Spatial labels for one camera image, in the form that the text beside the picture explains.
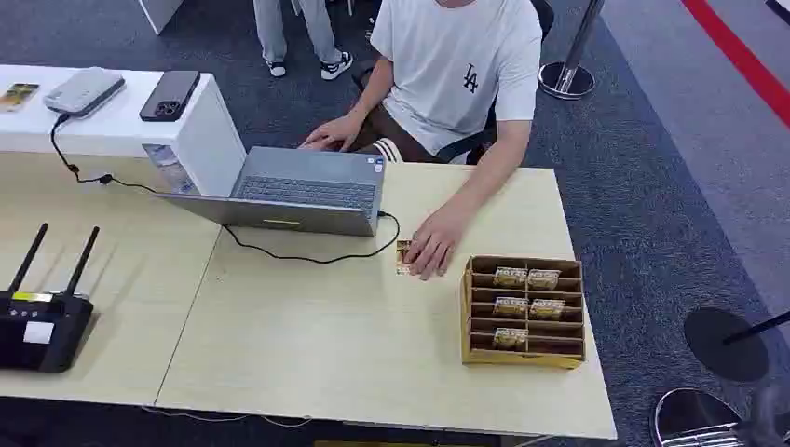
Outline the person's left hand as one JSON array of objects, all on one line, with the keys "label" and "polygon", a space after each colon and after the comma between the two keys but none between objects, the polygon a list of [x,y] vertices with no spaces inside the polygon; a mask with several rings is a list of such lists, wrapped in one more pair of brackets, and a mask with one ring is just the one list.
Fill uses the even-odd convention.
[{"label": "person's left hand", "polygon": [[455,205],[445,205],[433,212],[414,233],[404,257],[409,273],[421,280],[444,276],[470,216],[468,210]]}]

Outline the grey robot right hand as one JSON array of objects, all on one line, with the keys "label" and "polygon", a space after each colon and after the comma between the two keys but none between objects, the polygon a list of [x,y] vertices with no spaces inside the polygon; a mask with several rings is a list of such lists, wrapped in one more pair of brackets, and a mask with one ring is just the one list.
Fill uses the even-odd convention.
[{"label": "grey robot right hand", "polygon": [[747,419],[733,428],[741,446],[786,446],[785,435],[777,429],[777,421],[789,415],[777,413],[780,396],[781,386],[776,383],[754,391]]}]

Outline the person's right hand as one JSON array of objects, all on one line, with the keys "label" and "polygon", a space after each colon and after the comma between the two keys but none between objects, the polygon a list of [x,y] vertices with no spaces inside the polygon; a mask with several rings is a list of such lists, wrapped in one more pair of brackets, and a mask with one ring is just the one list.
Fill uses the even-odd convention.
[{"label": "person's right hand", "polygon": [[316,151],[347,152],[360,134],[364,117],[346,114],[314,129],[299,146]]}]

